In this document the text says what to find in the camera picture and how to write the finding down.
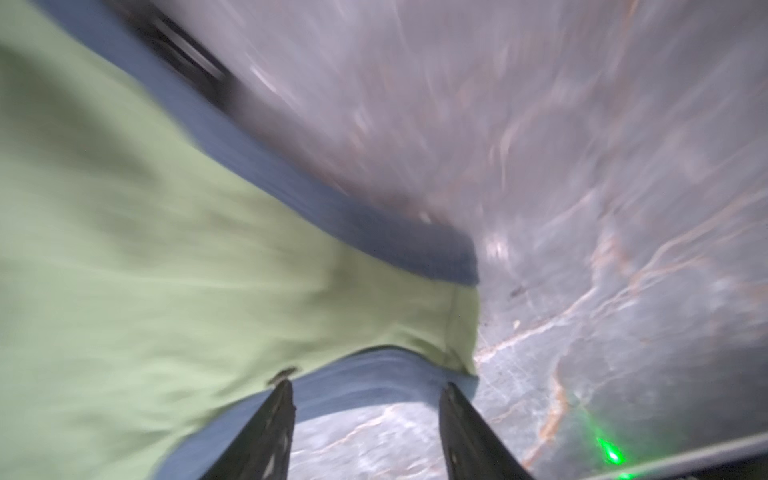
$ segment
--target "green laser dot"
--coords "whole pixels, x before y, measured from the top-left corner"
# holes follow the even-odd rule
[[[612,445],[608,440],[597,439],[597,441],[600,447],[603,449],[603,453],[605,454],[607,460],[610,463],[614,465],[621,465],[622,463],[624,463],[624,456],[621,454],[619,449],[617,449],[614,445]]]

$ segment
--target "gray marble surface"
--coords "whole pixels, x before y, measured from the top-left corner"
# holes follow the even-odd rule
[[[472,234],[475,406],[539,480],[768,431],[764,0],[167,0],[233,116]],[[296,428],[291,479],[445,478],[436,413]]]

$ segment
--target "green fabric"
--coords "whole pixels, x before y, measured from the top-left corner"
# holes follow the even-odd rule
[[[146,478],[276,372],[372,346],[474,372],[474,289],[318,230],[17,0],[0,109],[0,478]]]

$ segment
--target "blue edge binding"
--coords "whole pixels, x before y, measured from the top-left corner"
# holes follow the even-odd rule
[[[268,151],[182,81],[100,1],[35,3],[70,35],[141,83],[209,156],[310,223],[409,272],[461,285],[477,284],[475,248],[468,236],[354,200]],[[432,365],[404,349],[366,350],[299,377],[293,383],[296,420],[395,402],[424,402],[437,408],[447,382],[454,382],[471,398],[478,379]],[[159,464],[154,478],[201,477],[268,393],[241,400],[185,439]]]

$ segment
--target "green cover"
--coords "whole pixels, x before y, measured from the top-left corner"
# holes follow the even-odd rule
[[[400,346],[474,373],[476,290],[348,247],[0,2],[0,478],[147,478],[277,372]]]

